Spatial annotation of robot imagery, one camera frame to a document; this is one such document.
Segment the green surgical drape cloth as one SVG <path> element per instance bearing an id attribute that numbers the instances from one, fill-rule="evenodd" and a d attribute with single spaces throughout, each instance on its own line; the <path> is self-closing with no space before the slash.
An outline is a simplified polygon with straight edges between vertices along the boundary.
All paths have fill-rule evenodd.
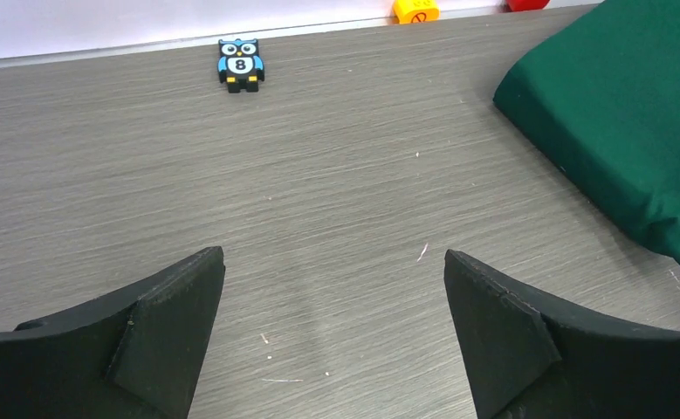
<path id="1" fill-rule="evenodd" d="M 503 77 L 497 109 L 616 227 L 680 266 L 680 1 L 605 1 Z"/>

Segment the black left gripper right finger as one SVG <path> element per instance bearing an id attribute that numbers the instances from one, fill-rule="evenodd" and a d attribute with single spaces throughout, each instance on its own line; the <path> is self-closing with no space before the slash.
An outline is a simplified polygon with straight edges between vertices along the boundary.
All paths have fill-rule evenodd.
<path id="1" fill-rule="evenodd" d="M 680 418 L 680 332 L 598 313 L 461 252 L 444 284 L 480 418 Z"/>

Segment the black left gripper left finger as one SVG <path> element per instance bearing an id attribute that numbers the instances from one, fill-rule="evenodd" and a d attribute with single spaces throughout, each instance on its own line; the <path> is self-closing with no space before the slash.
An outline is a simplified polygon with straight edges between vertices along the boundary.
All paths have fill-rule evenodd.
<path id="1" fill-rule="evenodd" d="M 222 295 L 223 250 L 0 332 L 0 418 L 184 418 Z"/>

